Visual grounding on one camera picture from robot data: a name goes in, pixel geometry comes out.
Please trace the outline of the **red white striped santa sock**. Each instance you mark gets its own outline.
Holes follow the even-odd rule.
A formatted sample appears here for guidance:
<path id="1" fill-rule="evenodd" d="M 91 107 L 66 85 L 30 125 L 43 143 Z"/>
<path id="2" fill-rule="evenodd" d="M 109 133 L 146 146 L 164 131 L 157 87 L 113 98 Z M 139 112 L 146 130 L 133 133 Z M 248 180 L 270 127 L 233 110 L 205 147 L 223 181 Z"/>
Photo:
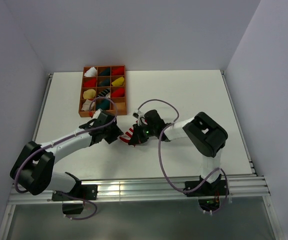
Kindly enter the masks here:
<path id="1" fill-rule="evenodd" d="M 137 120 L 119 139 L 129 146 L 142 145 L 149 140 L 147 121 L 142 118 Z"/>

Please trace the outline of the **dark green reindeer sock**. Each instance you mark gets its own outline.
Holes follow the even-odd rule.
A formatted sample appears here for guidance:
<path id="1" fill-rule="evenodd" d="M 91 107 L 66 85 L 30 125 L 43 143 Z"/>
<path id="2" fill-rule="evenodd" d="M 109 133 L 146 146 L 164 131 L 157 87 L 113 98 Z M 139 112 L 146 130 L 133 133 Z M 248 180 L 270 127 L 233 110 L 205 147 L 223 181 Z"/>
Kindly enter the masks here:
<path id="1" fill-rule="evenodd" d="M 95 110 L 102 109 L 104 111 L 109 110 L 111 106 L 111 102 L 108 99 L 100 99 L 96 101 Z"/>

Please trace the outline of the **beige red sock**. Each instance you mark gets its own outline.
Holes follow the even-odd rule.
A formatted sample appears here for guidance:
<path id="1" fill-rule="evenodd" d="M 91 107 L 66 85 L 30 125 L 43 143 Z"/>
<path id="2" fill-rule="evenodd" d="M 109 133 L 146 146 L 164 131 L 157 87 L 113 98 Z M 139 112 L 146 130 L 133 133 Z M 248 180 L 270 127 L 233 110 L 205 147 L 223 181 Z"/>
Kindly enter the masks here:
<path id="1" fill-rule="evenodd" d="M 95 102 L 92 102 L 92 99 L 87 99 L 81 107 L 81 111 L 83 112 L 89 112 L 89 111 L 93 111 L 95 108 Z"/>

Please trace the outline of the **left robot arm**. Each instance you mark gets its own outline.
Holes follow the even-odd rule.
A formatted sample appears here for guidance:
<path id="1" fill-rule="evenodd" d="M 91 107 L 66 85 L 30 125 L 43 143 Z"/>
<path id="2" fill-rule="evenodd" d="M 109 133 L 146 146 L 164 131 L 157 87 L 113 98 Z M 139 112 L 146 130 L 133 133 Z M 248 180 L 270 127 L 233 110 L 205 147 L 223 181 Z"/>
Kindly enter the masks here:
<path id="1" fill-rule="evenodd" d="M 10 171 L 15 190 L 34 196 L 44 190 L 55 190 L 63 192 L 70 200 L 79 198 L 82 193 L 80 180 L 70 173 L 54 172 L 54 165 L 70 154 L 102 140 L 111 144 L 122 134 L 117 117 L 100 109 L 90 121 L 63 137 L 41 144 L 34 141 L 26 143 Z"/>

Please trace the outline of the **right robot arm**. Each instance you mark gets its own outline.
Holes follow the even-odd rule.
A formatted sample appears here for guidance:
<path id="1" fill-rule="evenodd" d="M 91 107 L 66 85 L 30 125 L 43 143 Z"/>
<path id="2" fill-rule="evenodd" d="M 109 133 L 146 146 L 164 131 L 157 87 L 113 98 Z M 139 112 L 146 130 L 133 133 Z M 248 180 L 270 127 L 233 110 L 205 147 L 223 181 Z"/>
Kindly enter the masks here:
<path id="1" fill-rule="evenodd" d="M 228 133 L 205 112 L 177 123 L 166 123 L 157 110 L 150 110 L 143 115 L 140 111 L 133 115 L 137 122 L 126 133 L 129 139 L 126 143 L 136 146 L 146 143 L 151 137 L 162 142 L 189 138 L 202 155 L 202 172 L 200 189 L 206 195 L 213 194 L 221 180 L 220 160 L 222 149 L 226 145 Z"/>

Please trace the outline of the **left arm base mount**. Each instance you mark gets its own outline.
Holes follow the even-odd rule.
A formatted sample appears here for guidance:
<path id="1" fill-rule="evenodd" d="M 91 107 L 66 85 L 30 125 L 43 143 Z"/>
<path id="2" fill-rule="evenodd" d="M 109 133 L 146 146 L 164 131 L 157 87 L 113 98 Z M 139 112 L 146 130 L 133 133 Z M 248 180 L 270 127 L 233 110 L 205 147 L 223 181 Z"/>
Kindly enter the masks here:
<path id="1" fill-rule="evenodd" d="M 53 202 L 62 202 L 62 213 L 66 218 L 72 220 L 86 220 L 93 217 L 98 207 L 93 202 L 97 199 L 97 184 L 82 184 L 69 193 L 54 191 L 51 200 Z M 93 212 L 88 216 L 79 216 L 88 206 L 92 206 Z"/>

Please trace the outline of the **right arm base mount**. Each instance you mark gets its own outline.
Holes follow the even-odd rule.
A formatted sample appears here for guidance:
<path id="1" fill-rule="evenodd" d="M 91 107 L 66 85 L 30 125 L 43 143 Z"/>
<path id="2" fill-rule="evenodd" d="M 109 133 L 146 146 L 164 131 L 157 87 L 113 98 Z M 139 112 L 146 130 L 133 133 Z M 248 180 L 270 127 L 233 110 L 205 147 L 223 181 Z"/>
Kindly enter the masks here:
<path id="1" fill-rule="evenodd" d="M 221 179 L 219 175 L 218 179 L 213 183 L 205 182 L 196 191 L 185 193 L 187 197 L 209 197 L 205 199 L 199 199 L 198 204 L 203 211 L 214 212 L 221 206 L 220 197 L 224 197 L 226 200 L 229 196 L 229 189 L 225 180 Z"/>

